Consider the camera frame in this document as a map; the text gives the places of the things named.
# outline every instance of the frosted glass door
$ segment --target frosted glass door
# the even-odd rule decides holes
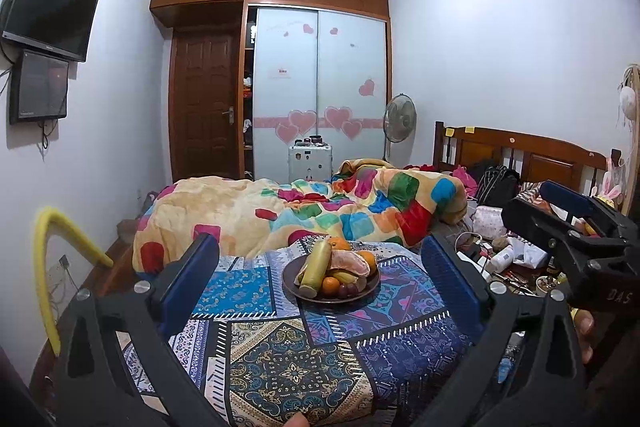
[[[260,8],[254,62],[255,179],[289,180],[289,146],[316,134],[318,12]]]
[[[385,23],[320,12],[318,31],[318,134],[334,148],[334,172],[344,160],[382,158]]]

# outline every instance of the electric fan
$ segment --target electric fan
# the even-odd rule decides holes
[[[386,161],[386,141],[399,143],[406,140],[415,129],[414,102],[405,94],[400,93],[393,97],[385,109],[383,130],[385,132],[385,154],[383,160]]]

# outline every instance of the orange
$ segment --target orange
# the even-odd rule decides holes
[[[378,269],[378,265],[376,264],[376,256],[373,255],[373,253],[369,250],[360,250],[356,253],[367,262],[367,264],[369,265],[369,269],[371,270],[371,274],[374,274]]]
[[[322,294],[331,297],[338,292],[340,281],[335,277],[325,277],[322,279]]]
[[[327,241],[334,250],[351,250],[351,245],[343,237],[330,237]]]

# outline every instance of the plate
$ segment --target plate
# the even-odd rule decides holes
[[[315,302],[318,304],[344,304],[346,302],[357,301],[358,299],[362,299],[364,296],[369,295],[373,290],[377,288],[380,284],[380,270],[376,270],[373,275],[367,277],[367,285],[364,290],[354,295],[353,297],[348,297],[346,299],[337,299],[332,297],[321,297],[320,294],[313,299],[308,297],[303,297],[300,295],[298,287],[295,284],[296,276],[302,265],[305,264],[306,258],[308,255],[302,255],[300,257],[296,257],[293,261],[291,261],[287,266],[284,267],[282,271],[282,285],[290,292],[293,293],[298,299],[302,299],[303,301]]]

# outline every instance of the yellow handle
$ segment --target yellow handle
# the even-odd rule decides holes
[[[47,206],[38,215],[33,237],[33,270],[36,280],[36,294],[38,295],[38,304],[40,306],[44,329],[47,332],[54,354],[58,356],[60,354],[60,336],[58,334],[58,328],[56,328],[53,313],[51,313],[51,307],[49,306],[49,290],[47,288],[45,268],[47,230],[49,229],[50,223],[55,223],[66,232],[74,246],[78,248],[80,253],[82,253],[88,261],[91,261],[91,263],[102,263],[111,268],[113,261],[107,254],[96,247],[91,240],[59,210]]]

